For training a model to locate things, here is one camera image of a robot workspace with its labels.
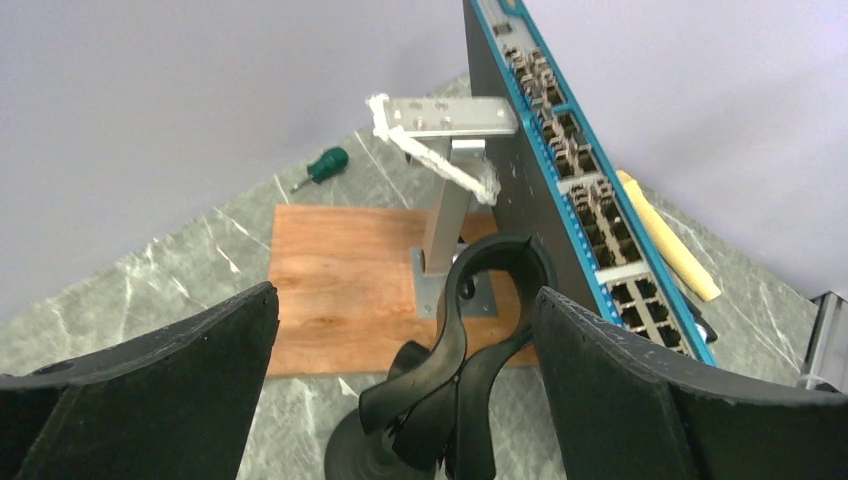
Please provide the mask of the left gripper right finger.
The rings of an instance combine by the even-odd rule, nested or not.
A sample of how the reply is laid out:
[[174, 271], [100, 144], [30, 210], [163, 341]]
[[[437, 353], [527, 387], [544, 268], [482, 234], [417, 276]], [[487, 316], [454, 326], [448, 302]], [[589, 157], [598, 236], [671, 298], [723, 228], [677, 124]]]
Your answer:
[[570, 479], [843, 479], [847, 398], [675, 353], [542, 289], [535, 349]]

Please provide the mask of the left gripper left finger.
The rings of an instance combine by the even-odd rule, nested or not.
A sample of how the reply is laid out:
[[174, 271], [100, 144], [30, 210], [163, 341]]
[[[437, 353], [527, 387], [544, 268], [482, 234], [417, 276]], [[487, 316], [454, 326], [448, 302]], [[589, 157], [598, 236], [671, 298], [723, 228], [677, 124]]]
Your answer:
[[233, 479], [278, 294], [259, 283], [115, 346], [1, 378], [5, 479]]

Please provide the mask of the yellow microphone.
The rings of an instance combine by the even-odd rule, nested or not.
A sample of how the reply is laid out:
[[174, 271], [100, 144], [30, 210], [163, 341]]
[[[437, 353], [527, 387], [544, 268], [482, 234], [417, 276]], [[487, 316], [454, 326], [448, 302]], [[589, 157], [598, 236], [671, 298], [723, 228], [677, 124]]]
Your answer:
[[665, 262], [702, 301], [718, 298], [721, 290], [713, 277], [650, 204], [639, 183], [623, 170], [616, 175]]

